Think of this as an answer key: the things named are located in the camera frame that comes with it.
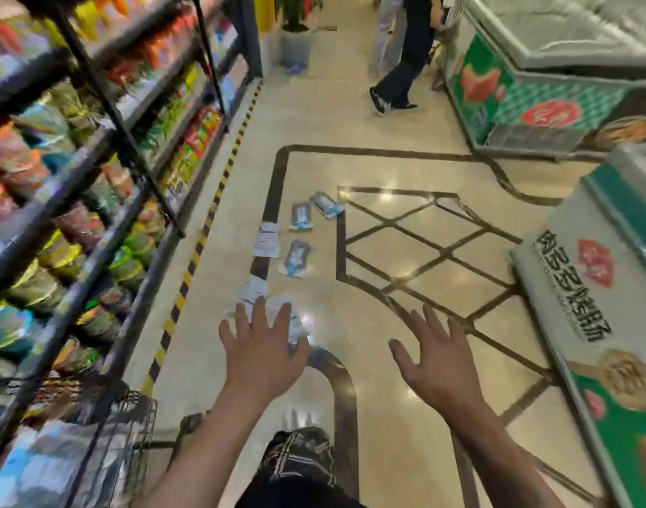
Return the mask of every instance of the floor stripe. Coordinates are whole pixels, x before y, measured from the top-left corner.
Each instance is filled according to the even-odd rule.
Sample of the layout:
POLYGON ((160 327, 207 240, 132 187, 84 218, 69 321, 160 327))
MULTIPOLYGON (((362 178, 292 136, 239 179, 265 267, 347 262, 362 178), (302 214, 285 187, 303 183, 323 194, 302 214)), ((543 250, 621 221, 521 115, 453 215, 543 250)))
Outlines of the floor stripe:
POLYGON ((182 309, 184 308, 184 303, 186 302, 189 291, 191 290, 193 274, 198 269, 198 264, 200 263, 200 256, 202 255, 203 250, 205 249, 205 245, 208 242, 210 227, 213 225, 213 220, 215 219, 215 213, 217 213, 217 207, 219 206, 219 202, 222 199, 222 193, 226 188, 227 182, 229 180, 229 175, 231 174, 231 171, 234 166, 236 155, 238 155, 238 150, 240 148, 243 136, 245 135, 245 130, 248 127, 248 122, 251 119, 252 110, 255 109, 257 96, 259 95, 261 90, 262 90, 262 82, 260 81, 257 84, 257 87, 255 88, 255 93, 252 95, 250 106, 248 107, 248 111, 245 117, 243 118, 243 122, 241 123, 240 130, 238 131, 238 135, 235 138, 234 144, 232 146, 231 156, 229 157, 229 160, 227 161, 224 167, 224 173, 222 174, 222 178, 219 181, 219 186, 217 187, 217 191, 215 192, 215 197, 213 198, 213 202, 210 204, 210 208, 208 210, 208 216, 205 220, 205 224, 203 224, 202 230, 198 232, 198 240, 196 241, 196 246, 193 248, 192 256, 190 258, 187 271, 184 273, 182 283, 179 286, 179 292, 175 296, 175 303, 173 305, 173 308, 170 311, 170 317, 163 325, 163 335, 161 336, 161 339, 160 339, 158 351, 154 356, 154 360, 151 363, 151 367, 149 367, 149 373, 144 378, 144 382, 142 382, 140 391, 146 395, 151 395, 153 393, 154 384, 158 379, 158 375, 160 374, 161 367, 163 367, 163 360, 165 359, 165 354, 167 353, 168 348, 170 347, 170 343, 173 339, 173 336, 175 335, 175 328, 177 327, 177 321, 179 320, 179 316, 181 315, 182 309))

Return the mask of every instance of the potted plant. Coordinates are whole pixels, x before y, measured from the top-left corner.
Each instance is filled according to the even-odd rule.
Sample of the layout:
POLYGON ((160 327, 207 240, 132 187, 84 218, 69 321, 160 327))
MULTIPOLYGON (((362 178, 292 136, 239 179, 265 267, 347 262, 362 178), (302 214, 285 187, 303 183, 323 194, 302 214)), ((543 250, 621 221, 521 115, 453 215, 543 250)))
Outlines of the potted plant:
POLYGON ((285 67, 309 67, 311 31, 305 24, 311 9, 323 7, 323 0, 276 0, 276 12, 283 10, 281 53, 285 67))

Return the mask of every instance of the leg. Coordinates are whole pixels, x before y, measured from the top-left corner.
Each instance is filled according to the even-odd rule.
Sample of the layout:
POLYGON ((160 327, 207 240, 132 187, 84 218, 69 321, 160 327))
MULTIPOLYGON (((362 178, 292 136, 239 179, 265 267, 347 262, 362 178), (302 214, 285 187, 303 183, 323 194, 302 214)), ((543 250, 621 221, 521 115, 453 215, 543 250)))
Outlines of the leg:
POLYGON ((428 16, 408 16, 401 62, 374 89, 375 94, 386 103, 407 101, 408 91, 424 68, 433 42, 433 30, 429 23, 428 16))
POLYGON ((375 28, 375 39, 370 50, 369 72, 370 76, 381 72, 381 64, 385 56, 385 48, 391 23, 396 13, 401 8, 402 0, 381 0, 377 11, 377 27, 375 28))
POLYGON ((394 35, 387 44, 387 49, 384 53, 384 66, 387 70, 394 69, 401 59, 403 51, 403 42, 406 36, 406 12, 402 5, 396 10, 396 24, 394 26, 394 35))

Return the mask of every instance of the freezer glass lid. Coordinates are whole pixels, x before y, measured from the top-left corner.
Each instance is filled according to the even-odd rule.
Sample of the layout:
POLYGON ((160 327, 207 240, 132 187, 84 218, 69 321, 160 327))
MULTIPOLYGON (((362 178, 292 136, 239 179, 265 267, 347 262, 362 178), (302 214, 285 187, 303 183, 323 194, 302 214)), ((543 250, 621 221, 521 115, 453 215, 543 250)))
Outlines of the freezer glass lid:
POLYGON ((523 55, 586 59, 575 64, 588 64, 590 55, 607 55, 646 65, 646 0, 471 0, 470 4, 482 9, 472 7, 483 16, 481 24, 490 32, 508 34, 523 55))

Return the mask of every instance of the plant pot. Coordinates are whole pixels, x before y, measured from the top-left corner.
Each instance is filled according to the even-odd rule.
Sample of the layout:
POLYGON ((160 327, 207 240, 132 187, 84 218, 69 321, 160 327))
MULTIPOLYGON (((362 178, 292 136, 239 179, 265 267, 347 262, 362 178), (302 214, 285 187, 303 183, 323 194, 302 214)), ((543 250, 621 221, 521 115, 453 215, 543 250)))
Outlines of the plant pot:
POLYGON ((311 58, 311 42, 313 37, 311 31, 288 32, 282 29, 281 32, 281 56, 283 65, 309 67, 311 58))

